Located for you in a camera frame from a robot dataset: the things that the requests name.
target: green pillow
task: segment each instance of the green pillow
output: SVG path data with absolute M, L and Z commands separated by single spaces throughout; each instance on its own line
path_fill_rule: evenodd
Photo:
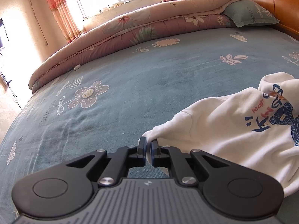
M 223 14 L 230 17 L 237 27 L 279 23 L 279 20 L 276 19 L 273 14 L 252 0 L 234 2 L 228 5 Z

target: screw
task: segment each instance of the screw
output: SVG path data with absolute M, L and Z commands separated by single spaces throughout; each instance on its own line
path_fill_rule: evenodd
M 193 177 L 184 177 L 184 178 L 182 178 L 182 183 L 183 184 L 195 184 L 196 179 Z
M 114 179 L 110 178 L 110 177 L 105 177 L 100 180 L 100 184 L 103 184 L 103 185 L 111 185 L 113 183 L 114 183 Z

